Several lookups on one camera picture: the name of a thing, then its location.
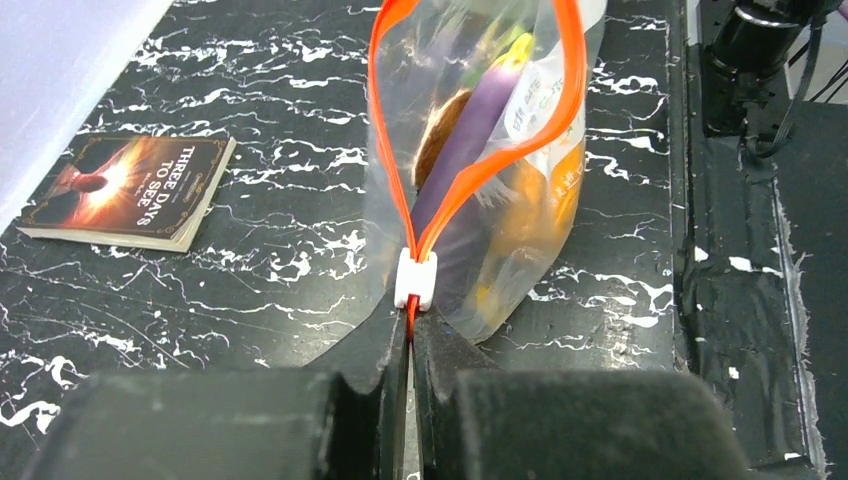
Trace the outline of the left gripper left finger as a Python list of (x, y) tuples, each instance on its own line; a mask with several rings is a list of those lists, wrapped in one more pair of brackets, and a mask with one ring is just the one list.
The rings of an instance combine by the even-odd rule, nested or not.
[(302, 367), (126, 371), (70, 394), (27, 479), (396, 479), (406, 318), (379, 307)]

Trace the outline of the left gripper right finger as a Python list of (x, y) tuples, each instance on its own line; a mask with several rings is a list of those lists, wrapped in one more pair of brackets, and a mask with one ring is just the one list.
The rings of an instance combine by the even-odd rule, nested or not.
[(747, 479), (699, 379), (662, 370), (499, 368), (437, 311), (413, 327), (426, 479)]

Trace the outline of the purple eggplant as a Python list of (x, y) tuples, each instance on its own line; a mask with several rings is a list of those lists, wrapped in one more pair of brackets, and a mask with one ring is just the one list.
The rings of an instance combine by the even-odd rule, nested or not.
[(474, 82), (459, 89), (470, 89), (472, 95), (424, 186), (416, 189), (410, 217), (417, 239), (422, 237), (457, 174), (474, 164), (485, 150), (533, 46), (534, 36), (521, 34)]

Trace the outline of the clear zip top bag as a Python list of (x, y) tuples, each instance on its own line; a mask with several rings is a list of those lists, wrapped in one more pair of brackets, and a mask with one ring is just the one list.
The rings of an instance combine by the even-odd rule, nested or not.
[[(386, 1), (368, 52), (367, 280), (375, 309), (437, 311), (472, 343), (490, 338), (559, 251), (493, 243), (518, 198), (514, 165), (548, 176), (553, 155), (586, 137), (588, 81), (604, 34), (603, 1)], [(420, 239), (411, 180), (428, 117), (523, 33), (533, 51), (478, 160), (460, 171)]]

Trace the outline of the orange fruit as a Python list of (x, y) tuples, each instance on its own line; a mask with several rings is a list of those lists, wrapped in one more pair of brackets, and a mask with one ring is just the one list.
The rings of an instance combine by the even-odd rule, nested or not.
[(518, 198), (501, 217), (493, 243), (501, 252), (522, 246), (559, 251), (575, 220), (585, 166), (585, 143), (553, 155), (546, 176), (528, 160), (514, 165), (509, 186)]

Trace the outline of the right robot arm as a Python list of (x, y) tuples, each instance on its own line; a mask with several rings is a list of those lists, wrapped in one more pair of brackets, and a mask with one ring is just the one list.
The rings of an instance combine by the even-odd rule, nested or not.
[[(817, 66), (823, 29), (840, 1), (733, 1), (712, 42), (704, 48), (704, 130), (713, 137), (738, 135), (751, 158), (768, 158), (785, 144)], [(770, 101), (768, 85), (789, 60), (801, 31), (810, 30), (807, 59), (797, 91), (771, 141), (760, 137)]]

